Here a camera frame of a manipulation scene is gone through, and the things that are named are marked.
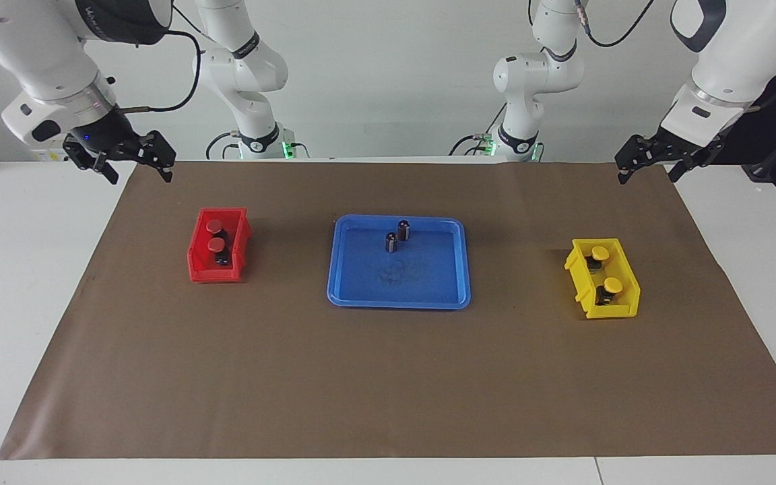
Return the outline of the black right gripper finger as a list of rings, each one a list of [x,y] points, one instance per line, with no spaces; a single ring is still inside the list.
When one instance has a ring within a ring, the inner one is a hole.
[[[164,182],[172,182],[176,151],[169,141],[159,131],[152,130],[147,135],[139,136],[138,142],[136,162],[153,168]]]
[[[115,185],[119,181],[116,169],[108,163],[105,154],[93,154],[87,150],[74,136],[67,136],[63,141],[63,150],[67,157],[80,170],[90,170],[102,175],[106,181]]]

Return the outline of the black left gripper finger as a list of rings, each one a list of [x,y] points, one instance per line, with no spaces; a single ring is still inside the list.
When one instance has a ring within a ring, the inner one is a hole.
[[[660,150],[662,144],[655,136],[644,138],[638,134],[632,135],[614,156],[617,181],[625,185],[636,171],[658,163]]]
[[[715,159],[715,147],[702,148],[688,156],[686,154],[675,163],[668,172],[669,181],[677,183],[687,172],[696,168],[705,168]]]

